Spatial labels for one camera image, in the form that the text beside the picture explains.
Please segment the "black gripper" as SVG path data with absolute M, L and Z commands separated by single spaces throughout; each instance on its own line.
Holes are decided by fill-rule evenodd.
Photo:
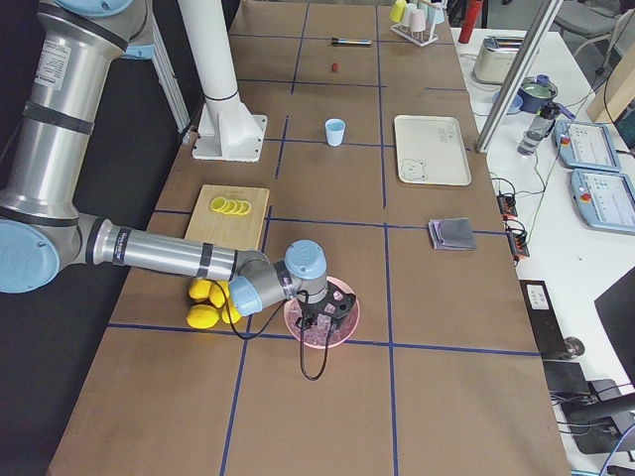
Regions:
M 332 282 L 327 283 L 326 293 L 321 300 L 309 302 L 309 298 L 307 291 L 298 292 L 301 316 L 296 320 L 296 327 L 301 331 L 317 325 L 318 317 L 323 315 L 328 318 L 328 332 L 334 333 L 357 303 L 357 296 L 354 293 L 346 293 Z

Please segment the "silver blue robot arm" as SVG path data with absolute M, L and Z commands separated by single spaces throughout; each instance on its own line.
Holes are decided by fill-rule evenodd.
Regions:
M 1 4 L 1 179 L 15 156 L 22 120 L 44 41 L 35 1 Z M 182 134 L 153 63 L 116 59 L 83 161 L 74 203 L 82 212 L 114 223 L 147 226 Z M 101 332 L 127 270 L 112 265 L 71 266 L 47 286 L 1 297 L 1 336 Z

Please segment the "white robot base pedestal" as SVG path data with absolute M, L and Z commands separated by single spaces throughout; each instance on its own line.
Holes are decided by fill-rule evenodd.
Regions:
M 192 155 L 258 162 L 268 118 L 252 114 L 240 98 L 221 3 L 187 0 L 179 7 L 204 96 Z

